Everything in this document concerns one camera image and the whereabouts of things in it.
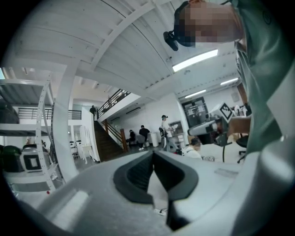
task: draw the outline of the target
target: chair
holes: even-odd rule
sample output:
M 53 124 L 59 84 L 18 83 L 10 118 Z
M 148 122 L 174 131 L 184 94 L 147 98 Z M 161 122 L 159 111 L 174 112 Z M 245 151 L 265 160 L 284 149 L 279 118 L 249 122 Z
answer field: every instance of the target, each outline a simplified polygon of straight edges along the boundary
M 239 145 L 242 148 L 247 148 L 248 138 L 249 135 L 242 136 L 236 141 L 237 145 Z M 244 155 L 238 160 L 238 164 L 241 160 L 243 160 L 246 157 L 246 151 L 239 151 L 239 155 L 241 155 L 242 153 L 244 153 Z
M 145 148 L 147 148 L 145 136 L 137 135 L 136 137 L 137 137 L 138 143 L 142 144 Z

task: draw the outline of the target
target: ceiling light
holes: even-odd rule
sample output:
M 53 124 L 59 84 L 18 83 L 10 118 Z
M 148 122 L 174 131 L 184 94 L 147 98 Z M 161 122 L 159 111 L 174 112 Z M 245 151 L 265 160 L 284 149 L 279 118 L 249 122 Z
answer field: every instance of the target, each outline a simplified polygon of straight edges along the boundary
M 202 93 L 204 93 L 204 92 L 206 92 L 206 89 L 204 89 L 204 90 L 202 90 L 202 91 L 200 91 L 200 92 L 197 92 L 197 93 L 194 93 L 194 94 L 188 95 L 188 96 L 186 96 L 185 98 L 190 98 L 190 97 L 192 97 L 192 96 L 195 96 L 195 95 L 198 95 L 198 94 L 202 94 Z
M 228 80 L 228 81 L 222 82 L 220 85 L 224 85 L 224 84 L 227 84 L 227 83 L 231 83 L 231 82 L 237 81 L 238 79 L 239 79 L 239 78 L 231 79 L 231 80 Z
M 188 67 L 188 66 L 190 66 L 192 64 L 195 64 L 197 62 L 206 60 L 206 59 L 211 58 L 211 57 L 215 57 L 215 56 L 217 56 L 217 54 L 218 54 L 218 49 L 207 52 L 207 53 L 203 53 L 201 55 L 195 56 L 195 57 L 193 57 L 191 59 L 188 59 L 188 60 L 186 60 L 184 62 L 181 62 L 181 63 L 173 66 L 173 70 L 174 70 L 174 72 L 179 71 L 179 70 L 181 70 L 181 69 L 183 69 L 185 67 Z

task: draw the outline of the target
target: white ceiling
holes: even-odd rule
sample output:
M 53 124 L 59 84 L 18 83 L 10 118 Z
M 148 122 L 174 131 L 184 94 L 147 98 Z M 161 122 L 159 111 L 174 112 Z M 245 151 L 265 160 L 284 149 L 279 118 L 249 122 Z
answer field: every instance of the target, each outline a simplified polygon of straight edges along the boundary
M 182 2 L 44 1 L 16 34 L 2 66 L 13 71 L 34 68 L 35 73 L 44 72 L 44 77 L 51 74 L 57 92 L 65 65 L 78 58 L 81 62 L 72 94 L 81 100 L 106 100 L 116 88 L 148 100 L 171 92 L 182 98 L 216 89 L 221 82 L 237 77 L 233 43 L 220 45 L 215 58 L 173 72 L 174 64 L 210 50 L 179 46 L 174 52 L 165 43 L 163 32 L 173 29 L 174 9 Z M 109 86 L 113 91 L 105 92 Z

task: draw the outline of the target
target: white metal shelf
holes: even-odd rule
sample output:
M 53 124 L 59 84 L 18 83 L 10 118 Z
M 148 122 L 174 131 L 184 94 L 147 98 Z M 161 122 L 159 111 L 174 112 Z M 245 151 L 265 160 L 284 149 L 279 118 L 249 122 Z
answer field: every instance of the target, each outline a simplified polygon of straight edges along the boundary
M 40 96 L 47 81 L 31 81 L 20 79 L 0 80 L 0 96 L 12 106 L 38 106 Z M 51 87 L 48 87 L 44 105 L 53 104 Z
M 0 136 L 36 136 L 37 127 L 36 124 L 0 124 Z M 44 126 L 41 126 L 41 135 L 48 135 Z
M 48 169 L 49 176 L 52 175 L 53 171 L 58 166 L 57 163 L 51 164 Z M 6 178 L 7 182 L 10 183 L 41 183 L 47 181 L 47 176 L 43 174 L 42 171 L 38 172 L 19 172 L 19 173 L 11 173 L 11 172 L 3 172 L 4 177 Z

